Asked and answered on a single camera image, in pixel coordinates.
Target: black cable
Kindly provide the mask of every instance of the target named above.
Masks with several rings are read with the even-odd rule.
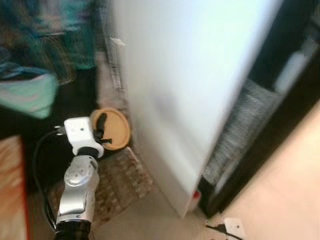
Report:
[[[241,237],[238,237],[238,236],[236,236],[236,235],[233,235],[233,234],[231,234],[231,233],[228,233],[228,232],[227,232],[227,229],[226,229],[226,225],[224,225],[224,224],[219,224],[218,226],[205,225],[205,227],[208,228],[208,229],[216,230],[216,231],[219,232],[219,233],[228,235],[228,236],[233,237],[233,238],[235,238],[235,239],[243,240]]]
[[[39,179],[38,179],[38,155],[39,155],[39,151],[40,148],[42,146],[42,143],[52,134],[57,134],[58,131],[57,130],[53,130],[50,132],[47,132],[46,134],[44,134],[36,143],[34,152],[33,152],[33,156],[32,156],[32,175],[35,181],[35,184],[40,192],[40,195],[42,197],[43,200],[43,211],[45,213],[45,217],[50,225],[50,227],[52,228],[52,230],[54,231],[56,229],[56,218],[55,215],[53,213],[52,207],[50,205],[49,199],[48,199],[48,195],[47,192],[44,190],[44,188],[42,187]]]

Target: wooden lid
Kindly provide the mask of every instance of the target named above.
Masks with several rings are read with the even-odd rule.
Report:
[[[105,143],[103,147],[107,150],[118,150],[128,145],[131,135],[128,120],[118,110],[107,107],[95,110],[92,115],[93,129],[97,129],[97,121],[101,114],[106,114],[104,123],[104,134],[102,140],[112,139],[112,143]]]

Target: robotic arm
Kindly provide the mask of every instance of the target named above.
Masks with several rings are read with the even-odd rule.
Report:
[[[54,239],[88,240],[99,183],[97,159],[104,148],[95,141],[88,117],[69,118],[64,127],[75,157],[64,174]]]

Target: power cord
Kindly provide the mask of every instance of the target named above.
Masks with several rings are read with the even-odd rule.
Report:
[[[64,135],[65,134],[65,128],[57,126],[55,127],[55,130],[49,131],[46,134],[44,134],[36,143],[33,156],[32,156],[32,175],[36,184],[36,187],[38,188],[38,191],[41,195],[42,201],[43,201],[43,212],[46,217],[46,220],[53,231],[56,230],[56,217],[54,215],[54,212],[52,210],[52,206],[49,202],[48,193],[43,188],[39,178],[38,178],[38,156],[41,149],[42,144],[44,141],[50,137],[53,134],[56,135]]]
[[[226,229],[226,225],[224,225],[224,224],[219,224],[218,226],[210,226],[210,225],[206,224],[205,227],[208,228],[208,229],[216,230],[219,233],[228,235],[228,236],[233,237],[235,239],[243,240],[241,237],[238,237],[236,235],[228,233],[227,229]]]

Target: brown floor mat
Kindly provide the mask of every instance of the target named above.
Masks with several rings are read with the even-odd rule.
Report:
[[[143,198],[155,187],[152,178],[129,147],[101,160],[98,172],[100,182],[95,193],[93,230]],[[63,189],[64,183],[59,182],[50,191],[55,213],[58,211]]]

